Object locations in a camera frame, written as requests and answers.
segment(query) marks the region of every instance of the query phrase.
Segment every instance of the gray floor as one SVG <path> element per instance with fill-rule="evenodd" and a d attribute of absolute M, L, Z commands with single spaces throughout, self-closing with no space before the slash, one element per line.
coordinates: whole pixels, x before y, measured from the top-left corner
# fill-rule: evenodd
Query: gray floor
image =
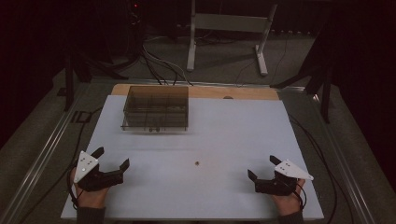
<path fill-rule="evenodd" d="M 253 47 L 258 42 L 259 39 L 251 37 L 232 44 L 200 46 L 196 53 L 195 70 L 191 73 L 184 71 L 185 76 L 195 85 L 211 83 L 265 88 L 269 84 L 297 74 L 314 38 L 305 35 L 270 35 L 264 48 L 264 57 L 269 70 L 267 77 L 259 75 L 259 68 L 253 57 Z M 149 39 L 145 46 L 148 51 L 185 70 L 188 44 L 187 37 L 181 37 L 177 42 L 159 37 Z M 156 68 L 169 83 L 172 83 L 174 79 L 172 72 L 160 66 Z M 130 78 L 123 82 L 155 83 L 149 70 L 141 62 L 120 73 Z M 81 83 L 76 88 L 78 99 L 71 110 L 71 115 L 76 110 L 93 111 L 102 106 L 114 84 L 119 83 L 118 80 L 102 77 L 99 73 L 95 74 L 91 83 Z M 329 109 L 331 124 L 327 125 L 318 115 L 318 102 L 313 96 L 306 95 L 302 88 L 298 88 L 303 87 L 306 81 L 304 79 L 294 83 L 295 88 L 279 91 L 279 96 L 288 112 L 297 118 L 318 141 L 334 177 L 346 194 L 347 201 L 336 186 L 337 208 L 332 223 L 352 223 L 347 203 L 351 206 L 355 223 L 396 223 L 395 193 L 381 173 L 339 91 L 336 87 L 332 87 Z M 4 215 L 12 199 L 18 199 L 20 194 L 17 192 L 21 192 L 19 187 L 35 158 L 43 149 L 45 152 L 53 149 L 53 153 L 48 155 L 49 160 L 44 170 L 36 176 L 39 177 L 38 181 L 32 183 L 35 187 L 32 191 L 28 190 L 20 195 L 19 209 L 11 209 L 16 213 L 13 219 L 16 222 L 35 205 L 61 175 L 70 162 L 78 141 L 82 124 L 69 122 L 70 117 L 67 117 L 69 114 L 63 112 L 64 98 L 56 96 L 59 88 L 64 86 L 64 72 L 54 78 L 54 84 L 53 90 L 37 105 L 0 151 L 0 214 Z M 98 116 L 99 114 L 95 114 L 92 121 L 84 126 L 78 150 L 84 149 L 89 144 Z M 62 124 L 60 121 L 63 120 L 67 121 L 66 126 L 60 126 Z M 314 186 L 325 216 L 322 220 L 309 221 L 309 223 L 327 223 L 335 203 L 332 182 L 305 133 L 298 126 L 293 125 L 293 128 L 308 170 L 316 177 Z M 57 130 L 63 130 L 60 132 L 62 135 L 56 135 Z M 46 145 L 49 140 L 54 140 L 56 144 Z M 63 179 L 35 207 L 24 223 L 74 223 L 71 220 L 60 219 L 67 197 L 65 190 Z M 107 220 L 107 222 L 117 223 L 116 220 Z M 185 223 L 184 221 L 159 222 Z M 276 222 L 265 220 L 262 223 Z"/>

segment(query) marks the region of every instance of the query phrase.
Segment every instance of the dark background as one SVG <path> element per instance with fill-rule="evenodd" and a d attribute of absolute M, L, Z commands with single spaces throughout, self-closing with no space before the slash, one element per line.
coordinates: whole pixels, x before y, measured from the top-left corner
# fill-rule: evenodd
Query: dark background
<path fill-rule="evenodd" d="M 190 23 L 190 1 L 135 2 L 140 4 L 144 25 L 154 27 L 158 35 L 176 38 L 189 34 L 186 27 Z M 248 7 L 250 2 L 260 7 Z M 80 41 L 96 56 L 106 57 L 111 51 L 104 35 L 97 33 L 101 25 L 93 4 L 106 1 L 2 3 L 0 147 L 52 88 L 52 78 L 64 68 L 66 40 Z M 197 11 L 219 13 L 220 4 L 197 1 Z M 268 4 L 258 0 L 227 0 L 223 4 L 223 14 L 261 16 L 269 9 Z M 279 5 L 272 27 L 276 33 L 290 30 L 318 36 L 310 52 L 310 58 L 316 59 L 306 61 L 308 66 L 325 62 L 334 50 L 332 83 L 340 88 L 394 189 L 396 178 L 391 172 L 395 157 L 391 155 L 396 142 L 395 15 L 396 4 L 390 0 L 294 1 Z"/>

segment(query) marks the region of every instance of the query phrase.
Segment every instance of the metal stand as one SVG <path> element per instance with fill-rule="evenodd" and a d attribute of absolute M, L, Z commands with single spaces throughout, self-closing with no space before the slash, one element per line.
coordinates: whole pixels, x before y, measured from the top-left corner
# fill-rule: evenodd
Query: metal stand
<path fill-rule="evenodd" d="M 191 37 L 187 71 L 194 70 L 195 63 L 195 30 L 225 30 L 262 33 L 262 41 L 256 46 L 256 55 L 262 76 L 268 75 L 262 50 L 270 32 L 271 24 L 276 12 L 277 4 L 273 4 L 268 18 L 244 17 L 231 15 L 203 14 L 195 12 L 195 0 L 191 0 Z"/>

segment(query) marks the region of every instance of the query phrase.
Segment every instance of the hand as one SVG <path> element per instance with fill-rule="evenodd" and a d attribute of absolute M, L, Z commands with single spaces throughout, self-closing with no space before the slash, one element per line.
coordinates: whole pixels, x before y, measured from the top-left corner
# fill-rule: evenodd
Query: hand
<path fill-rule="evenodd" d="M 71 172 L 70 178 L 73 182 L 76 174 L 76 168 Z M 76 188 L 76 197 L 78 198 L 79 207 L 90 207 L 90 208 L 104 208 L 107 192 L 109 188 L 100 189 L 97 191 L 85 191 L 81 189 L 78 184 L 74 184 Z"/>
<path fill-rule="evenodd" d="M 300 194 L 301 188 L 303 187 L 304 183 L 305 183 L 304 179 L 299 179 L 297 181 L 298 184 L 296 187 L 297 194 Z M 277 211 L 281 216 L 287 216 L 300 211 L 300 199 L 294 193 L 288 196 L 271 195 L 271 198 L 273 199 L 277 207 Z"/>

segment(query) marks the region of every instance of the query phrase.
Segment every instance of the white tabletop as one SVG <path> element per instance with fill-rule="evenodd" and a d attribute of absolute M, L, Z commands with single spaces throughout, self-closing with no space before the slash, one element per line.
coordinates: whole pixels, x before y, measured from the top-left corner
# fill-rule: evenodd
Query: white tabletop
<path fill-rule="evenodd" d="M 281 101 L 190 99 L 186 132 L 134 133 L 120 127 L 125 99 L 107 97 L 87 148 L 88 153 L 105 148 L 102 172 L 118 170 L 130 159 L 124 183 L 108 193 L 108 218 L 276 218 L 274 203 L 254 191 L 248 169 L 272 179 L 275 166 L 269 156 L 274 155 L 306 170 Z M 323 218 L 311 181 L 304 190 L 304 218 Z M 75 217 L 68 199 L 62 218 Z"/>

